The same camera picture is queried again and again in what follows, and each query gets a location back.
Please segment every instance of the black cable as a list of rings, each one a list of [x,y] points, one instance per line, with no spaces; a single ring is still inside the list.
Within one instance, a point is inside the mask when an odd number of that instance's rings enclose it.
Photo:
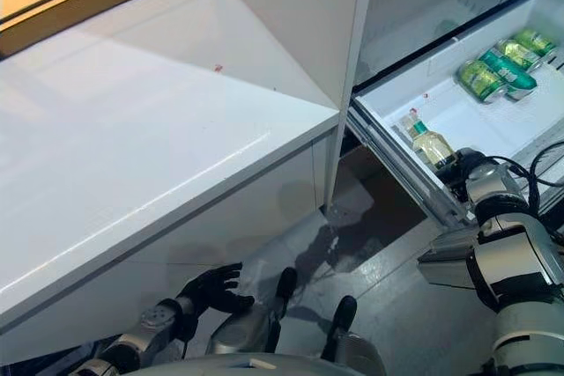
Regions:
[[[562,146],[564,146],[564,140],[558,141],[556,143],[552,143],[547,147],[545,147],[532,160],[531,167],[529,168],[529,170],[525,169],[522,165],[515,162],[513,159],[504,158],[503,156],[490,156],[486,158],[486,159],[503,160],[505,162],[508,162],[511,165],[509,170],[512,173],[514,173],[518,177],[525,178],[527,180],[527,183],[529,184],[529,211],[532,216],[538,218],[543,224],[544,222],[542,222],[542,218],[538,215],[538,211],[540,209],[540,193],[538,191],[538,184],[546,185],[548,187],[554,187],[554,188],[564,188],[564,182],[550,182],[539,178],[537,176],[537,167],[540,161],[542,160],[542,158],[548,152]],[[556,244],[564,247],[564,235],[560,234],[555,229],[548,227],[547,225],[545,225],[545,228],[550,234],[552,240]]]
[[[184,343],[184,350],[182,351],[182,360],[186,358],[186,351],[188,350],[188,341]]]
[[[558,147],[561,147],[562,145],[564,145],[564,140],[550,144],[549,146],[547,146],[543,150],[541,150],[531,162],[531,168],[529,169],[529,174],[533,178],[535,178],[537,183],[534,184],[532,187],[529,187],[529,207],[531,208],[532,211],[535,212],[535,214],[538,214],[538,210],[540,209],[540,193],[538,192],[538,183],[541,182],[541,181],[539,181],[539,178],[537,177],[537,166],[540,163],[540,160],[549,151],[554,150]]]

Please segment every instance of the green can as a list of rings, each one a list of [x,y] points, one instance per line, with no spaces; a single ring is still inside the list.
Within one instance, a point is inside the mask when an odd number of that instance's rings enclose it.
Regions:
[[[500,40],[496,47],[525,72],[532,72],[542,64],[540,56],[515,40]]]
[[[520,100],[528,96],[537,88],[537,81],[531,77],[519,65],[504,56],[497,48],[490,48],[479,60],[490,67],[508,83],[508,96],[514,100]]]
[[[530,51],[549,62],[557,55],[556,43],[547,39],[543,34],[530,28],[524,28],[513,36],[513,39]]]
[[[507,92],[505,81],[481,61],[464,63],[456,76],[467,92],[484,103],[493,103]]]

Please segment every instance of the glass bottle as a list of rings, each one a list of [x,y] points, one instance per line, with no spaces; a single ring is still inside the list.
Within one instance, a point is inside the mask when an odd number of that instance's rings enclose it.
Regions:
[[[447,140],[441,134],[430,131],[415,109],[402,119],[402,123],[413,140],[413,150],[434,170],[455,161],[456,155]]]

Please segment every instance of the open drawer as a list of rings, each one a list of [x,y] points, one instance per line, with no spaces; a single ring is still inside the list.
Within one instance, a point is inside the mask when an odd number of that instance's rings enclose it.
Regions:
[[[470,147],[528,166],[543,147],[564,135],[564,55],[560,52],[550,64],[534,71],[538,88],[518,102],[503,98],[491,105],[479,103],[453,78],[462,63],[525,26],[561,44],[564,0],[514,4],[421,57],[409,69],[369,87],[351,104],[347,124],[352,132],[427,215],[445,227],[466,225],[473,216],[417,157],[400,120],[415,107],[422,121],[444,135],[453,149]],[[561,151],[559,154],[543,160],[540,171],[549,181],[564,175]],[[560,194],[554,188],[542,191],[541,208],[548,208]]]

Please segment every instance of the floor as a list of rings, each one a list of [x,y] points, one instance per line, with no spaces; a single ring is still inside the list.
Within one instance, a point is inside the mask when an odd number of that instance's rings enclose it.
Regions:
[[[245,261],[241,290],[268,301],[282,269],[298,270],[279,353],[319,355],[339,300],[350,294],[359,303],[352,331],[377,347],[388,375],[476,372],[489,359],[494,314],[473,291],[430,285],[418,272],[417,257],[438,234],[393,177],[357,149],[343,160],[327,216],[316,213]],[[204,353],[225,318],[203,316],[188,358]]]

